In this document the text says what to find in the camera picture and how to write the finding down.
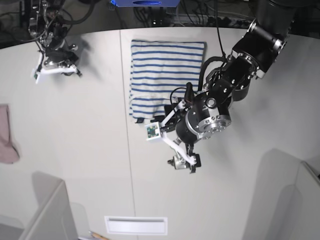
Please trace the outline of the grey bin left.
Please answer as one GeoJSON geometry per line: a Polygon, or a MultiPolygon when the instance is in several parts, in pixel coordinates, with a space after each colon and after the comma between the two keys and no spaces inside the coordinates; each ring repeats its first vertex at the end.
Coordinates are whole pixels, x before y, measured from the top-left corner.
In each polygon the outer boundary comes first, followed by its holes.
{"type": "Polygon", "coordinates": [[[71,202],[63,179],[39,171],[0,172],[2,240],[77,240],[89,231],[86,210],[71,202]]]}

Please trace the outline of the grey bin right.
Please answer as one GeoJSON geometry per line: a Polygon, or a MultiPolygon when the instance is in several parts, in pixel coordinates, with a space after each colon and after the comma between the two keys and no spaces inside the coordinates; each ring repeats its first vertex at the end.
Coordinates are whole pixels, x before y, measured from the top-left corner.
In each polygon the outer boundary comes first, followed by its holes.
{"type": "Polygon", "coordinates": [[[244,240],[318,240],[320,180],[304,161],[266,164],[257,182],[244,240]]]}

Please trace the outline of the grey bin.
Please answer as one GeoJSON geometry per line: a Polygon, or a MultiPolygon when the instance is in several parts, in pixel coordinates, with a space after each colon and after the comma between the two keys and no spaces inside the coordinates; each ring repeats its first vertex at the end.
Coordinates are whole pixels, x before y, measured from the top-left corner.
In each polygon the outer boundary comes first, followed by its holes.
{"type": "Polygon", "coordinates": [[[0,172],[2,240],[77,240],[89,231],[86,210],[71,202],[63,179],[39,171],[0,172]]]}
{"type": "Polygon", "coordinates": [[[266,164],[257,182],[244,240],[318,240],[320,180],[304,161],[266,164]]]}

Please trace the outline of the blue white striped T-shirt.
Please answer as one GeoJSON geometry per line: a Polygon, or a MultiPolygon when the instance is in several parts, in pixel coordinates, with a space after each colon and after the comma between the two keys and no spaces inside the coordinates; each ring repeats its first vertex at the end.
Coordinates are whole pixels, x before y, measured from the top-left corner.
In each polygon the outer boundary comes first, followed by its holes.
{"type": "Polygon", "coordinates": [[[137,122],[165,115],[165,106],[196,91],[206,44],[201,41],[131,41],[129,116],[137,122]]]}

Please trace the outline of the black power strip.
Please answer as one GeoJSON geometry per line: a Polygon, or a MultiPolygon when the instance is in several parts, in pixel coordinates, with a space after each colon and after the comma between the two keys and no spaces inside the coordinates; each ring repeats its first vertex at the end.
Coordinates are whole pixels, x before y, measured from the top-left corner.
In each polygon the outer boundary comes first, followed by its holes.
{"type": "Polygon", "coordinates": [[[209,16],[207,19],[206,27],[216,27],[216,23],[222,28],[248,28],[251,24],[251,19],[239,19],[229,17],[218,17],[209,16]]]}

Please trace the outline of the pink cloth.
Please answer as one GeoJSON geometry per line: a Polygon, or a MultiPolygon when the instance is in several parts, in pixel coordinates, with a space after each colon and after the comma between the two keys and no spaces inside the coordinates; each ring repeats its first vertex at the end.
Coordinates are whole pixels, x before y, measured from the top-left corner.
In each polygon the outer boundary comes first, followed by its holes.
{"type": "Polygon", "coordinates": [[[13,146],[9,106],[7,104],[0,105],[0,162],[3,164],[14,164],[18,162],[20,156],[13,146]]]}

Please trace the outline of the white rectangular tray slot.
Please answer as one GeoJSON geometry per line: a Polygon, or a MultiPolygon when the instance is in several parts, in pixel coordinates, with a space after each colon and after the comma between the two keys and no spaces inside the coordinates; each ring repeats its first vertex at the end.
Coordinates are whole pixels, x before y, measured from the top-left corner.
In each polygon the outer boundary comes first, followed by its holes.
{"type": "Polygon", "coordinates": [[[108,234],[138,236],[168,234],[167,217],[105,216],[104,220],[108,234]]]}

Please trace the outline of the blue box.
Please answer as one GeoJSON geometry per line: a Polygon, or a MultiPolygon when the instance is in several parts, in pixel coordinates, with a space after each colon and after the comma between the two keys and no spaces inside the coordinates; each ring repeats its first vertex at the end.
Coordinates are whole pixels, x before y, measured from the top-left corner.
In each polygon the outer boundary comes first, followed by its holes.
{"type": "Polygon", "coordinates": [[[113,5],[120,8],[127,7],[170,7],[174,8],[180,0],[111,0],[113,5]]]}

